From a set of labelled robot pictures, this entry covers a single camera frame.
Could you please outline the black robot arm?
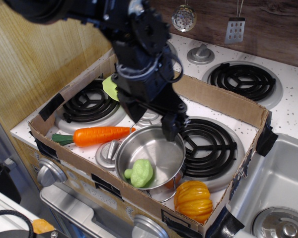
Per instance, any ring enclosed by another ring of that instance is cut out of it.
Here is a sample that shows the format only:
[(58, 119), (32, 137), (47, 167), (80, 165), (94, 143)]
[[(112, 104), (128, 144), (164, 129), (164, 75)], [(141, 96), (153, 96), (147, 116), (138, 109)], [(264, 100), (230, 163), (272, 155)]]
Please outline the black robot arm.
[(117, 57), (112, 81), (127, 115), (138, 122), (147, 110), (160, 114), (168, 141), (187, 125), (187, 107), (172, 87), (179, 77), (173, 72), (178, 57), (167, 45), (170, 26), (149, 1), (8, 0), (6, 4), (32, 23), (70, 18), (98, 28)]

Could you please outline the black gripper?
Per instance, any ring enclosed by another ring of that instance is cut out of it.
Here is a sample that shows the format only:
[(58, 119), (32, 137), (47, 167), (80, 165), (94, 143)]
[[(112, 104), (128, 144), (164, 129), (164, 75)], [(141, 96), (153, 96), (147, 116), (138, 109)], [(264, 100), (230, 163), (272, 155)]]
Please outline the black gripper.
[(187, 107), (172, 87), (182, 76), (183, 71), (174, 76), (171, 63), (158, 63), (142, 70), (117, 63), (112, 80), (117, 85), (120, 105), (133, 122), (139, 122), (150, 109), (163, 116), (163, 134), (167, 141), (174, 141), (188, 120)]

